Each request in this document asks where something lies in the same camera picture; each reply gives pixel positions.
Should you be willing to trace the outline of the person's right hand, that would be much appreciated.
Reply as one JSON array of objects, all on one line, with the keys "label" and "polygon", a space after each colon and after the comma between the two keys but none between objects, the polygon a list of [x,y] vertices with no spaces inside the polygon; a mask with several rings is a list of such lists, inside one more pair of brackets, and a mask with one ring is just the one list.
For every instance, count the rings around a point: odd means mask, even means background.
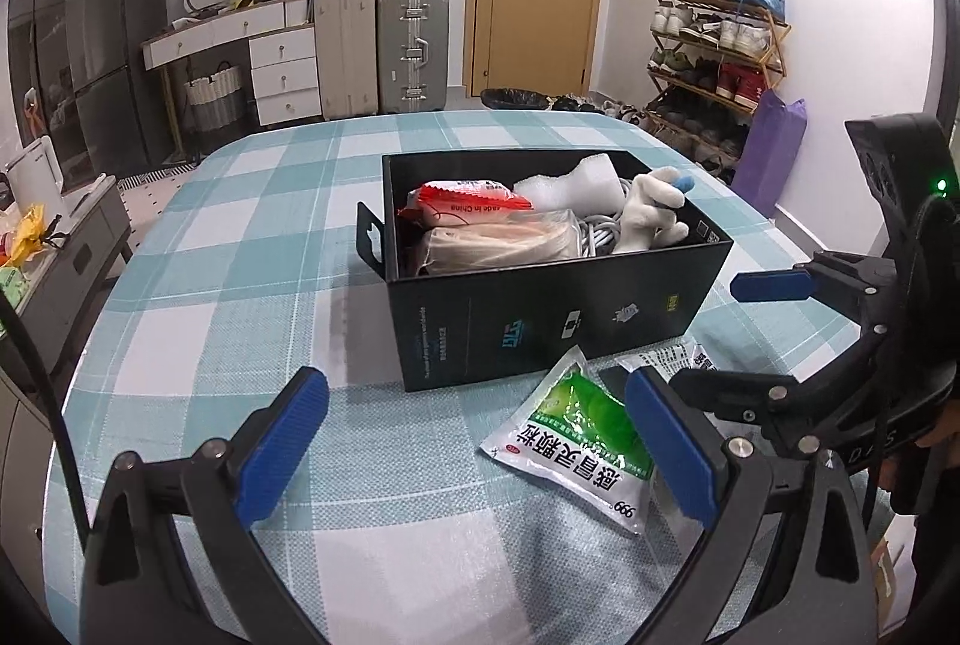
[{"label": "person's right hand", "polygon": [[[945,445],[947,456],[946,461],[944,461],[944,468],[958,468],[960,466],[960,439],[958,434],[960,434],[960,403],[957,400],[952,400],[942,409],[940,418],[931,432],[919,437],[916,441],[916,447],[932,448]],[[880,489],[887,492],[895,491],[896,480],[900,476],[900,466],[906,456],[907,449],[901,448],[900,452],[882,461],[880,473],[878,473],[878,487]]]}]

